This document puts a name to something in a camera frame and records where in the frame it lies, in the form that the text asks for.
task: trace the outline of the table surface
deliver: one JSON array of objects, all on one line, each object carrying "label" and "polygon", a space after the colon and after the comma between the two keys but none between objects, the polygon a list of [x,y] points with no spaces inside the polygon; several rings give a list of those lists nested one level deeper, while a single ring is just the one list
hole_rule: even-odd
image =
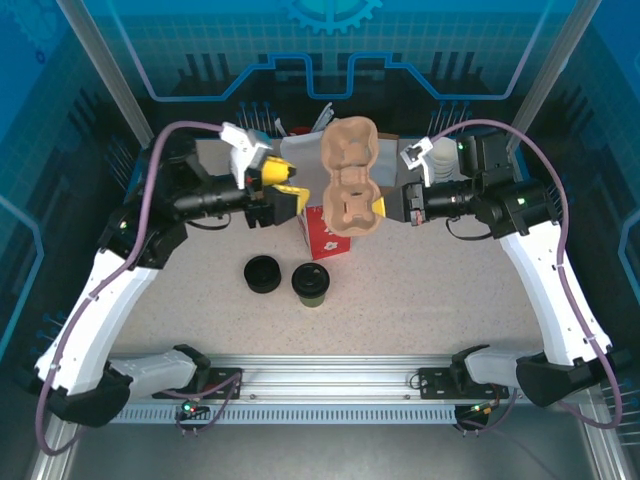
[{"label": "table surface", "polygon": [[[228,145],[200,141],[210,173],[227,170]],[[399,171],[399,178],[406,172]],[[438,354],[489,343],[541,348],[515,267],[499,242],[452,238],[444,221],[420,227],[385,220],[351,252],[320,260],[331,275],[323,305],[304,307],[291,274],[310,260],[300,226],[250,230],[242,214],[220,232],[189,239],[143,293],[114,351],[151,353],[188,343],[209,354]],[[459,234],[484,233],[472,218]],[[243,268],[256,255],[280,263],[282,283],[259,295]]]}]

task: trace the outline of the red box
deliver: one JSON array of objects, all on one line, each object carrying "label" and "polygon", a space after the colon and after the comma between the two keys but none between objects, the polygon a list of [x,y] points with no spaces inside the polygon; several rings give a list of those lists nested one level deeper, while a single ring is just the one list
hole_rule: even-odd
[{"label": "red box", "polygon": [[311,258],[321,258],[348,252],[351,239],[339,237],[332,233],[324,223],[322,206],[306,207],[302,215],[298,216],[304,239],[309,246]]}]

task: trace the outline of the red and white box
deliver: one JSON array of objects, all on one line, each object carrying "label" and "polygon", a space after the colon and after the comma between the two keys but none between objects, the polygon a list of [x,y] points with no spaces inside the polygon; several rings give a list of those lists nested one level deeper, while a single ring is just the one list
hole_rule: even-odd
[{"label": "red and white box", "polygon": [[[289,136],[280,144],[281,156],[296,167],[291,183],[311,192],[302,215],[298,216],[311,258],[319,260],[351,249],[351,238],[339,237],[324,223],[322,196],[329,185],[329,172],[320,160],[320,139],[323,132]],[[380,187],[395,184],[398,137],[380,134],[380,154],[370,174]]]}]

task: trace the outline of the black lid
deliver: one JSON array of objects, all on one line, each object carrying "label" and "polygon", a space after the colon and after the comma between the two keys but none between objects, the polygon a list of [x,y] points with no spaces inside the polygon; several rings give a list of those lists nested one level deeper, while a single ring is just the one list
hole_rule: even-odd
[{"label": "black lid", "polygon": [[249,288],[256,293],[273,292],[282,280],[278,262],[267,255],[249,260],[244,267],[244,278]]},{"label": "black lid", "polygon": [[329,272],[317,263],[303,263],[293,272],[291,285],[299,297],[321,297],[329,289]]}]

